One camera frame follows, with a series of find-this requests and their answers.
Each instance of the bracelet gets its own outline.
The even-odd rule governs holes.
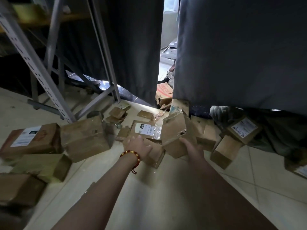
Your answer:
[[[133,174],[136,174],[136,172],[135,172],[135,168],[140,164],[140,161],[141,161],[141,159],[140,159],[140,155],[137,153],[137,152],[135,152],[135,151],[132,151],[132,150],[127,150],[127,151],[124,151],[121,155],[120,155],[120,157],[119,158],[121,158],[123,155],[125,155],[126,153],[129,153],[129,152],[132,152],[134,155],[136,155],[136,157],[138,158],[138,161],[136,162],[136,164],[135,164],[135,166],[132,168],[132,170],[131,170],[131,172],[133,173]]]

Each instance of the white shoe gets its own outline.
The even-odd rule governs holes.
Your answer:
[[[173,72],[169,72],[169,71],[166,71],[167,72],[167,75],[165,78],[169,78],[169,82],[168,84],[174,88],[174,76],[175,76],[175,71]]]

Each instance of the metal shelving rack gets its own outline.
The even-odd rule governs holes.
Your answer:
[[[74,65],[72,65],[70,61],[61,54],[60,50],[56,48],[60,18],[63,14],[63,0],[54,0],[48,39],[45,39],[41,34],[30,30],[30,32],[46,46],[46,54],[43,61],[38,57],[34,48],[25,36],[23,30],[17,23],[10,3],[7,0],[0,0],[0,25],[3,27],[10,41],[16,47],[17,51],[22,56],[31,71],[31,86],[33,91],[33,100],[31,101],[33,103],[30,104],[36,108],[42,108],[59,114],[69,123],[77,121],[79,118],[85,115],[91,109],[91,107],[93,107],[102,99],[106,98],[106,96],[110,93],[112,93],[114,101],[117,100],[120,102],[120,96],[112,59],[110,56],[110,50],[106,40],[106,33],[99,9],[99,2],[98,0],[87,0],[87,4],[110,87],[99,94],[94,100],[87,104],[86,107],[74,115],[63,97],[65,72],[63,66],[64,64],[73,70],[73,72],[76,73],[84,82],[86,82],[87,85],[89,85],[95,92],[101,91],[98,90],[92,83],[90,83],[90,81],[87,80],[82,72],[79,71],[79,69],[77,69]],[[58,70],[52,68],[52,63],[55,55],[58,57]],[[59,75],[59,88],[56,86],[50,76],[51,71],[54,71]],[[36,87],[37,81],[42,85],[56,108],[38,102]]]

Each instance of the person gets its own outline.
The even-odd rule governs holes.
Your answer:
[[[180,138],[180,141],[187,147],[190,165],[202,179],[205,187],[204,195],[212,202],[212,211],[220,220],[219,229],[277,229],[210,166],[204,159],[204,151],[201,147],[194,147],[184,138]],[[145,146],[142,137],[138,136],[128,141],[127,150],[137,152],[143,160],[152,147]],[[114,166],[69,209],[52,230],[105,229],[117,197],[137,160],[137,156],[133,153],[126,153],[120,157]]]

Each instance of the dark gray curtain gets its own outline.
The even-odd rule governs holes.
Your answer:
[[[117,83],[154,104],[159,74],[164,0],[101,0]],[[106,80],[91,20],[61,25],[64,55],[88,76]]]
[[[181,0],[174,98],[307,115],[306,0]]]

